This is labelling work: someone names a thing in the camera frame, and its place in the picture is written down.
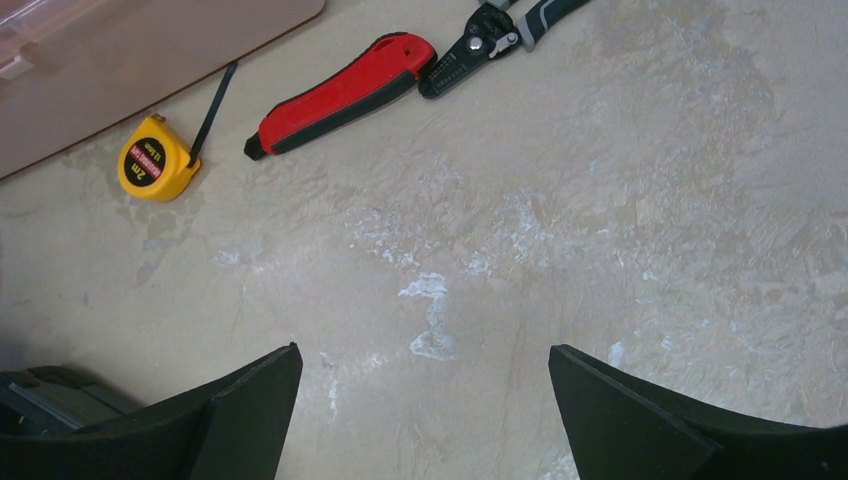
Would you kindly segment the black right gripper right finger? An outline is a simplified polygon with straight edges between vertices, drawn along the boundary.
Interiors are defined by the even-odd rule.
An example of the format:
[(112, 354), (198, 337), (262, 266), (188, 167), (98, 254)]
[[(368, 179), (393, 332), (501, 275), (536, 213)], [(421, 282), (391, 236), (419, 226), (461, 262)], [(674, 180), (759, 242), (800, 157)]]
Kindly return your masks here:
[(552, 387), (582, 479), (844, 479), (847, 428), (719, 408), (551, 348)]

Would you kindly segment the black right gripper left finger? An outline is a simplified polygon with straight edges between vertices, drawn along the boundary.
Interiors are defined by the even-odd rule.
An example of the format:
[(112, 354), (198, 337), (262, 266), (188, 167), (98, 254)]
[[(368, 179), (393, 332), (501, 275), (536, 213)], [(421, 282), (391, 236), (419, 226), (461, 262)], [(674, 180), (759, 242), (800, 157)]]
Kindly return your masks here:
[(1, 432), (1, 476), (272, 479), (302, 368), (290, 343), (217, 380), (71, 434)]

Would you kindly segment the black poker set case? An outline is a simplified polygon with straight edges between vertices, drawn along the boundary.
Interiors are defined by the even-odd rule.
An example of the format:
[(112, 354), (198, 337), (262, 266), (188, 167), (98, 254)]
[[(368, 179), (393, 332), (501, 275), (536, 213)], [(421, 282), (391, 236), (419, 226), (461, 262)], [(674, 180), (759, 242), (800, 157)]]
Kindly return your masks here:
[(142, 408), (93, 376), (62, 366), (1, 374), (1, 432), (67, 435)]

